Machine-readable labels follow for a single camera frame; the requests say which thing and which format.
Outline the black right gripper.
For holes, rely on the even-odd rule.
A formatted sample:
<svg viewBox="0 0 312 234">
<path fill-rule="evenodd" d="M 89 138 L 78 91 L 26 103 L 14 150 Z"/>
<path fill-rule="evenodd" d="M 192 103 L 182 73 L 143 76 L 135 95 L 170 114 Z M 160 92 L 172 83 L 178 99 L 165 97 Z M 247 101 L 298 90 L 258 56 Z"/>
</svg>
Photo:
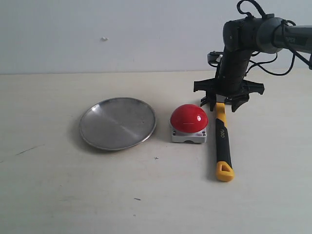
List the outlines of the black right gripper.
<svg viewBox="0 0 312 234">
<path fill-rule="evenodd" d="M 209 110 L 213 112 L 217 102 L 224 102 L 231 105 L 234 113 L 249 101 L 251 93 L 264 93 L 264 84 L 245 80 L 252 53 L 252 50 L 230 52 L 224 49 L 215 77 L 194 82 L 194 92 L 205 92 L 205 97 L 200 100 L 200 107 L 208 104 Z"/>
</svg>

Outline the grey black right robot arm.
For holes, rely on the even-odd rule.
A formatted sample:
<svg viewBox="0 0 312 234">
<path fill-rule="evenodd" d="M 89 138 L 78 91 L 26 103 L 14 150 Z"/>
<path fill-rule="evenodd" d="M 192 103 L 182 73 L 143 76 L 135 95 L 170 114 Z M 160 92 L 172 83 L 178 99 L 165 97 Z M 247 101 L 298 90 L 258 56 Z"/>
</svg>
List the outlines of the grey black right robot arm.
<svg viewBox="0 0 312 234">
<path fill-rule="evenodd" d="M 249 101 L 251 93 L 263 94 L 264 84 L 245 80 L 248 64 L 255 52 L 277 54 L 287 49 L 294 56 L 312 53 L 311 26 L 296 26 L 290 20 L 270 16 L 231 20 L 223 27 L 224 49 L 207 55 L 210 65 L 216 67 L 215 77 L 194 82 L 194 91 L 204 91 L 201 106 L 216 103 L 231 105 L 235 112 Z"/>
</svg>

